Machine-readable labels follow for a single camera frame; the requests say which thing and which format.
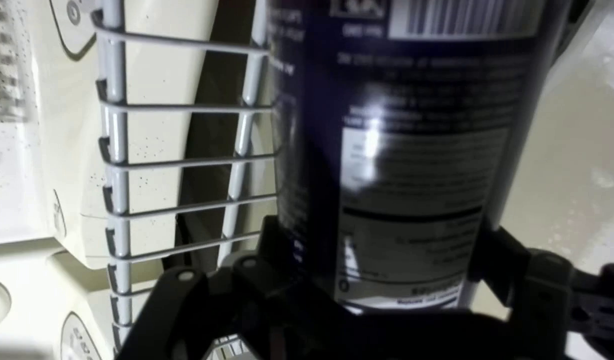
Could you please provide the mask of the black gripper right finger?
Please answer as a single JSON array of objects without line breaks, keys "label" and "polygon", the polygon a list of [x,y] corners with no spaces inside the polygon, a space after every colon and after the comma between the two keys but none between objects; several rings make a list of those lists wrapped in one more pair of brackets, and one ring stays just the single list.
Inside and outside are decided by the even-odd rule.
[{"label": "black gripper right finger", "polygon": [[614,261],[591,274],[498,227],[476,239],[472,279],[511,309],[504,326],[513,360],[575,360],[566,353],[568,333],[614,360]]}]

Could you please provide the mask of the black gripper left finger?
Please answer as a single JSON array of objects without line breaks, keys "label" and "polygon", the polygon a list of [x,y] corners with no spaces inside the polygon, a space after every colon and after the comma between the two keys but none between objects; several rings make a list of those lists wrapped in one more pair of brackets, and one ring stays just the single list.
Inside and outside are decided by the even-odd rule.
[{"label": "black gripper left finger", "polygon": [[114,360],[209,360],[218,337],[238,335],[256,360],[306,360],[290,321],[289,250],[276,215],[263,221],[258,250],[215,271],[167,269]]}]

